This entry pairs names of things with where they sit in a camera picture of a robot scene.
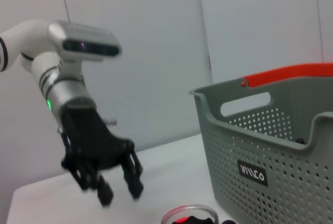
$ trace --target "white table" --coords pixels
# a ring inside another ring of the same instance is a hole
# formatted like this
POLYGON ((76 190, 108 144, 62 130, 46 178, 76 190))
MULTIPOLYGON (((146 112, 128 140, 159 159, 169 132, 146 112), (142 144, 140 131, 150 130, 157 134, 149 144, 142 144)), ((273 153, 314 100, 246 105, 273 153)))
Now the white table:
POLYGON ((132 200, 121 168, 103 173, 114 192, 109 208, 65 174, 16 190, 7 224, 157 224, 169 210, 188 204, 212 207, 220 223, 231 219, 214 198, 201 135, 137 155, 145 187, 138 201, 132 200))

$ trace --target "red handle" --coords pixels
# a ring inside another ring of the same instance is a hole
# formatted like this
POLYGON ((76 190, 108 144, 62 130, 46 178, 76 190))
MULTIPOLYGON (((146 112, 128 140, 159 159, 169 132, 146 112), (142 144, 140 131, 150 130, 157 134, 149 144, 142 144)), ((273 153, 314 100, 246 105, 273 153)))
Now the red handle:
POLYGON ((294 77, 333 77, 333 63, 298 64, 245 76, 249 87, 294 77))

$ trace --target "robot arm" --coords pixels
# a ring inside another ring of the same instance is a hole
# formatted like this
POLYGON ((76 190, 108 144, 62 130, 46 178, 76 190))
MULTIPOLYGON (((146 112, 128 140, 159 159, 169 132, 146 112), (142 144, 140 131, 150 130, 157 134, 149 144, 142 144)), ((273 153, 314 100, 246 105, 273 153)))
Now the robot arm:
POLYGON ((114 136, 96 111, 82 81, 84 60, 102 61, 121 53, 114 35, 81 24, 27 21, 0 34, 0 71, 22 54, 61 129, 66 154, 61 162, 82 190, 97 190, 103 206, 113 198, 100 170, 121 165, 134 199, 140 197, 142 167, 129 139, 114 136))

